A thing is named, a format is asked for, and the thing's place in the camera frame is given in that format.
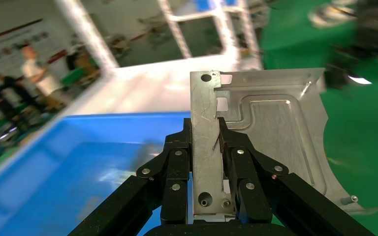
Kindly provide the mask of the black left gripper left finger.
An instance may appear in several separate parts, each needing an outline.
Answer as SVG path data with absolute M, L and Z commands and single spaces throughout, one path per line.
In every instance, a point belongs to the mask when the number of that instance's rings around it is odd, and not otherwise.
M 172 228 L 188 223 L 188 180 L 191 121 L 165 138 L 163 151 L 138 168 L 91 212 L 71 236 L 136 236 L 157 208 L 161 225 L 147 236 L 171 236 Z

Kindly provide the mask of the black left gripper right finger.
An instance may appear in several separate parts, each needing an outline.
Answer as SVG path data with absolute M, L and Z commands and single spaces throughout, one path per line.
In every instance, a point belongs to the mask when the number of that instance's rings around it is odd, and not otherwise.
M 219 118 L 224 172 L 245 227 L 275 236 L 369 236 L 371 232 Z

